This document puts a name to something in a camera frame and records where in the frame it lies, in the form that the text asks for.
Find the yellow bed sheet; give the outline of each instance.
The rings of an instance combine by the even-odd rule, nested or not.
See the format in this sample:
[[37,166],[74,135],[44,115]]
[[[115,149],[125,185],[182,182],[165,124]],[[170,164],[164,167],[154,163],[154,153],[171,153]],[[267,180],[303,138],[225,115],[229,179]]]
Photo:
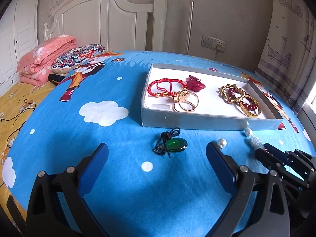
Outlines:
[[[11,220],[12,217],[6,206],[11,192],[2,180],[3,163],[5,162],[12,143],[18,135],[19,128],[32,114],[33,109],[31,108],[34,108],[35,105],[39,105],[54,87],[55,86],[50,82],[47,82],[41,87],[18,83],[0,97],[0,205]],[[24,219],[26,219],[26,210],[23,209],[16,200],[15,203]]]

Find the jewelry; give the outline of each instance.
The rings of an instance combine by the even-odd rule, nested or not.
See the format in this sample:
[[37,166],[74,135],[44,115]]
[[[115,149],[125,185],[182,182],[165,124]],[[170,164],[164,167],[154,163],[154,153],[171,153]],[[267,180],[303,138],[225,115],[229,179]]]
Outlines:
[[[248,105],[247,103],[240,101],[239,106],[242,112],[244,112],[250,118],[257,118],[261,114],[261,107],[259,106],[259,103],[248,94],[245,95],[245,98],[249,101],[252,101],[253,104]],[[258,109],[258,114],[250,112],[255,111],[256,109]]]
[[183,138],[173,138],[180,134],[180,128],[175,127],[170,132],[162,132],[160,139],[157,141],[154,149],[154,153],[157,155],[168,154],[170,158],[170,152],[181,152],[188,147],[188,143]]
[[219,138],[217,140],[217,147],[221,150],[223,148],[225,148],[227,145],[227,141],[224,138]]
[[[163,87],[159,87],[158,84],[159,83],[163,83],[163,82],[168,82],[170,84],[170,91],[168,91],[166,88],[163,88]],[[179,83],[179,84],[182,84],[182,89],[181,91],[179,92],[173,92],[172,90],[172,82],[175,82],[175,83]],[[151,87],[156,84],[156,87],[159,91],[162,91],[162,92],[156,92],[156,93],[153,93],[151,91]],[[160,80],[155,80],[153,82],[151,82],[149,85],[148,85],[148,88],[147,88],[147,92],[149,95],[153,96],[153,97],[172,97],[173,98],[173,101],[174,101],[174,105],[173,105],[173,109],[177,112],[182,112],[182,111],[178,111],[175,107],[176,103],[179,104],[180,108],[184,110],[184,112],[192,112],[196,109],[196,107],[198,106],[198,103],[199,103],[199,100],[198,100],[198,96],[193,93],[193,92],[190,92],[187,88],[186,88],[186,84],[184,81],[182,80],[179,80],[179,79],[169,79],[169,78],[163,78],[163,79],[160,79]],[[192,102],[189,102],[187,101],[187,98],[190,96],[190,95],[193,95],[196,100],[197,100],[197,104],[194,105]],[[181,103],[187,103],[189,104],[192,109],[191,110],[188,110],[187,108],[184,108],[183,105]]]
[[[240,97],[236,97],[233,93],[239,93]],[[224,87],[220,88],[220,94],[224,100],[226,100],[228,103],[236,102],[239,103],[245,96],[246,92],[242,90],[241,88],[238,88],[236,84],[230,85],[227,84]]]
[[[234,93],[239,93],[240,97],[236,97]],[[223,86],[220,88],[220,94],[224,100],[226,100],[228,103],[236,102],[239,104],[239,107],[241,108],[242,112],[250,118],[257,118],[261,114],[261,107],[259,105],[259,102],[256,101],[253,97],[251,97],[247,92],[242,90],[241,88],[238,88],[236,84]],[[248,101],[250,101],[251,104],[244,103],[242,100],[243,98],[246,98]],[[250,111],[255,111],[258,109],[258,114],[254,114]]]
[[253,135],[253,132],[250,128],[245,129],[245,136],[249,137],[249,143],[254,148],[254,150],[263,149],[266,150],[260,141],[260,139]]
[[200,90],[205,88],[205,84],[202,84],[201,80],[189,75],[186,79],[186,88],[193,92],[199,92]]

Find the green pendant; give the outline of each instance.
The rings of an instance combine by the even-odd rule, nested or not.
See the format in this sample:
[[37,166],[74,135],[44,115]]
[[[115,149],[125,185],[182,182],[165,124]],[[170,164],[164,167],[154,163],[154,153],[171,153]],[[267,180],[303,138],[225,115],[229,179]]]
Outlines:
[[183,138],[172,138],[166,143],[169,152],[181,152],[188,147],[188,143]]

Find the white pearl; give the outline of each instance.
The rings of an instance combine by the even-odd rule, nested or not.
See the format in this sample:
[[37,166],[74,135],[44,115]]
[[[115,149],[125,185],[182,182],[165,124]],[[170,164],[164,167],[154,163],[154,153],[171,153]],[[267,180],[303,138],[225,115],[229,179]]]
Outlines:
[[245,129],[245,136],[251,136],[251,135],[253,135],[252,130],[250,128],[246,128]]
[[217,144],[222,147],[221,149],[223,149],[226,147],[227,141],[224,138],[220,138],[218,139]]

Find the bed post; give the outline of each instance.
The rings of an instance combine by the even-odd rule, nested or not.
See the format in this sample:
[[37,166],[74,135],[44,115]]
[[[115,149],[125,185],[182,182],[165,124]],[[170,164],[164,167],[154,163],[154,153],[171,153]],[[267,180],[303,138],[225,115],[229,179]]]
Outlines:
[[152,51],[161,52],[165,34],[167,13],[167,0],[155,0],[154,2],[154,27]]
[[49,28],[47,26],[48,26],[48,24],[45,23],[44,24],[44,31],[43,31],[44,32],[44,41],[48,40],[47,31],[49,30]]

